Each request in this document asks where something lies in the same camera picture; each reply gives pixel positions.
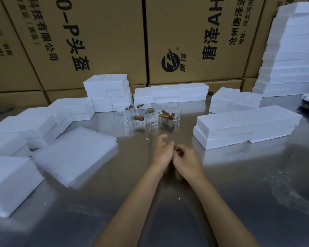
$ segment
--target right hand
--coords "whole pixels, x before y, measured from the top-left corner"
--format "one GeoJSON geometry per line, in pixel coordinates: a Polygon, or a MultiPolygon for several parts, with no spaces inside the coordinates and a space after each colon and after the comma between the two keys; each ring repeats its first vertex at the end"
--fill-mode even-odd
{"type": "Polygon", "coordinates": [[[189,183],[205,177],[199,154],[186,145],[180,144],[174,147],[173,164],[189,183]]]}

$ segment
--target forearm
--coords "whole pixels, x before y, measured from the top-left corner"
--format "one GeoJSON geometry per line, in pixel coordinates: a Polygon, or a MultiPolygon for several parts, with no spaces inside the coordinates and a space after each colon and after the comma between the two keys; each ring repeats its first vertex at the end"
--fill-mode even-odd
{"type": "Polygon", "coordinates": [[[113,216],[95,246],[136,246],[163,173],[150,166],[113,216]]]}
{"type": "Polygon", "coordinates": [[[218,241],[218,246],[259,246],[254,237],[205,178],[191,182],[190,185],[203,205],[218,241]]]}

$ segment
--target hand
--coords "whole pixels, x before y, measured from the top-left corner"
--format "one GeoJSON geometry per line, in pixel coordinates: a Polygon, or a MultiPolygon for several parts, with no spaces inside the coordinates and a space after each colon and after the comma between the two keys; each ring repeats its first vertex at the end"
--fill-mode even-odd
{"type": "Polygon", "coordinates": [[[174,147],[173,164],[178,172],[189,182],[205,177],[203,164],[195,149],[183,144],[174,147]]]}
{"type": "Polygon", "coordinates": [[[170,141],[166,144],[166,142],[162,141],[164,138],[167,138],[167,134],[157,136],[152,155],[152,165],[159,167],[162,173],[171,162],[174,152],[174,142],[170,141]]]}

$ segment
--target wall of boxes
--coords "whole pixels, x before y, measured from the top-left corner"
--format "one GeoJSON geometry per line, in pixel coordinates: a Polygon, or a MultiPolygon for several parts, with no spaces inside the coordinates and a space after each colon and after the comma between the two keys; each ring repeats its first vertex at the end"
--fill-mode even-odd
{"type": "Polygon", "coordinates": [[[278,7],[298,1],[0,0],[0,108],[86,97],[83,82],[108,73],[126,73],[132,93],[250,91],[278,7]]]}

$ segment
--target stainless steel table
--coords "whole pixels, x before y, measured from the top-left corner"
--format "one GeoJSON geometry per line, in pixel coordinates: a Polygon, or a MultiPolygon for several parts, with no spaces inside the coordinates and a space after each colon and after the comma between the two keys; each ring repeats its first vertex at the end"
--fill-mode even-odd
{"type": "MultiPolygon", "coordinates": [[[[157,134],[194,146],[206,177],[262,246],[309,246],[309,113],[298,110],[301,96],[264,98],[303,114],[292,135],[205,151],[193,137],[207,101],[180,103],[177,124],[122,128],[113,113],[97,113],[78,126],[116,136],[119,153],[78,188],[50,175],[8,219],[0,219],[0,247],[92,246],[150,164],[157,134]]],[[[14,110],[0,116],[15,115],[14,110]]],[[[202,207],[185,182],[164,176],[144,225],[139,246],[212,246],[202,207]]]]}

